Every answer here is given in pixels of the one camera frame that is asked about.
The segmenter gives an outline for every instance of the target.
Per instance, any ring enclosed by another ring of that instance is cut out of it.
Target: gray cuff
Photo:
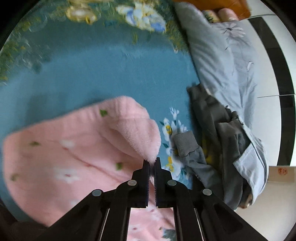
[[[180,157],[187,156],[190,152],[195,151],[199,147],[192,131],[176,134],[173,139]]]

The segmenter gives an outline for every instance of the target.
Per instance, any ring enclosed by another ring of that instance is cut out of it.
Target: beige box
[[[293,183],[295,181],[295,167],[269,167],[268,182]]]

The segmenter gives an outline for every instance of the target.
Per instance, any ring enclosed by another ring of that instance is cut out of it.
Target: gray clothing
[[[200,82],[224,106],[238,112],[251,128],[256,75],[256,51],[240,21],[210,24],[190,3],[175,3]]]
[[[253,200],[263,191],[268,176],[263,145],[250,129],[241,123],[237,113],[225,108],[210,96],[202,84],[187,89],[194,116],[202,130],[222,156],[220,172],[206,164],[192,132],[174,137],[181,161],[192,168],[206,188],[232,209],[246,201],[251,191]]]

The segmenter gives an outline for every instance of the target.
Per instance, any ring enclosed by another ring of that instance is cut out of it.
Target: fuzzy pink fabric
[[[45,121],[8,136],[4,178],[11,196],[34,220],[50,226],[94,189],[108,191],[153,163],[158,126],[144,107],[118,97]],[[174,226],[172,210],[131,211],[128,240],[161,240]]]

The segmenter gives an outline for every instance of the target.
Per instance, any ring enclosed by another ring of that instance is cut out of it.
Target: gray sleeve
[[[190,167],[205,188],[211,189],[224,200],[222,179],[216,169],[205,161],[202,148],[197,144],[192,131],[174,136],[181,162]]]

